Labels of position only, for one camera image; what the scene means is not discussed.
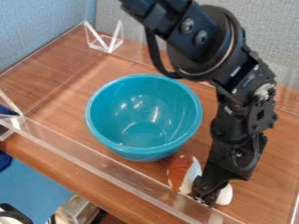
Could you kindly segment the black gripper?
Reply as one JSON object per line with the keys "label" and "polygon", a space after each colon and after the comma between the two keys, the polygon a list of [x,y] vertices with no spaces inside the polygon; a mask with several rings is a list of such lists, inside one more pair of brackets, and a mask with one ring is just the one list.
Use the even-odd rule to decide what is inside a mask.
{"label": "black gripper", "polygon": [[254,135],[243,144],[214,140],[203,175],[193,182],[193,198],[207,207],[214,207],[230,180],[250,180],[266,146],[263,133]]}

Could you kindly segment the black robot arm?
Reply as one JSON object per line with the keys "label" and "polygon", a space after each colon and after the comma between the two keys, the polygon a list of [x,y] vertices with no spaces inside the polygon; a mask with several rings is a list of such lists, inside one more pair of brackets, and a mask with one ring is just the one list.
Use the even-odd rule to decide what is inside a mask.
{"label": "black robot arm", "polygon": [[275,127],[277,81],[267,63],[247,46],[246,31],[225,8],[195,0],[119,0],[145,26],[151,60],[170,78],[207,81],[217,88],[213,145],[193,197],[214,206],[233,179],[247,180]]}

